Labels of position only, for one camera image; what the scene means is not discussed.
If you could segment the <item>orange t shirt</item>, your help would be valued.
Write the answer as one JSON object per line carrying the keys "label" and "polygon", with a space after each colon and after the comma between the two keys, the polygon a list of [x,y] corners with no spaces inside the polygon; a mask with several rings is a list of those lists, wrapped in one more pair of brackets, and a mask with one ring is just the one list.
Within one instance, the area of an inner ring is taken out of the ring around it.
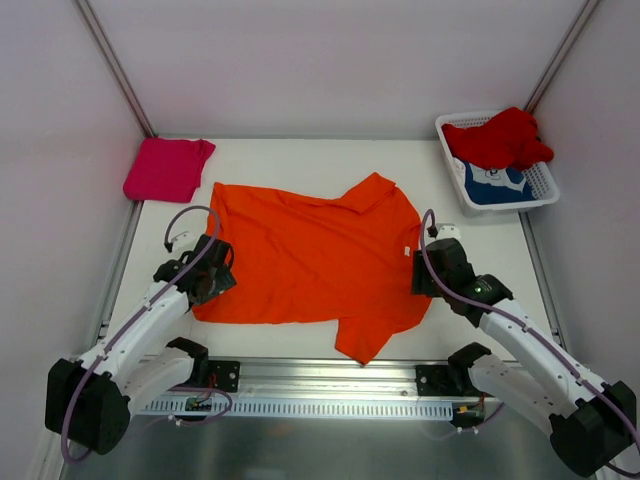
{"label": "orange t shirt", "polygon": [[411,292],[419,214],[378,173],[335,199],[217,182],[210,206],[207,231],[233,247],[237,284],[194,307],[201,322],[335,320],[336,350],[365,365],[430,307]]}

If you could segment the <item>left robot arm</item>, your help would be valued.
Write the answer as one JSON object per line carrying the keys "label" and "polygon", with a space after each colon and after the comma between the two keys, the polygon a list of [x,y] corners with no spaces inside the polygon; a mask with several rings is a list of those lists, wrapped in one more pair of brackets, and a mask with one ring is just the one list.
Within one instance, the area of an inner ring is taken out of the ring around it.
{"label": "left robot arm", "polygon": [[113,332],[75,360],[49,370],[45,427],[70,443],[104,455],[124,438],[132,417],[169,390],[197,392],[202,410],[213,393],[238,388],[239,365],[212,361],[208,349],[183,337],[169,341],[154,359],[147,350],[177,320],[233,288],[230,243],[203,234],[195,247],[158,267],[144,296]]}

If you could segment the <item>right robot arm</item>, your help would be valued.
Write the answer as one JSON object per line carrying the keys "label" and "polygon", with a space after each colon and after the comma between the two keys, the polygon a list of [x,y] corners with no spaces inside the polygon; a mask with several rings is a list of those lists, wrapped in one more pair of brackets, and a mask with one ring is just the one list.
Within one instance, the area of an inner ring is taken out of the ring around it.
{"label": "right robot arm", "polygon": [[458,240],[436,240],[414,252],[411,292],[443,299],[520,364],[513,369],[473,342],[449,357],[449,387],[501,400],[549,439],[572,472],[589,477],[638,445],[635,393],[622,381],[605,381],[557,345],[499,279],[474,272]]}

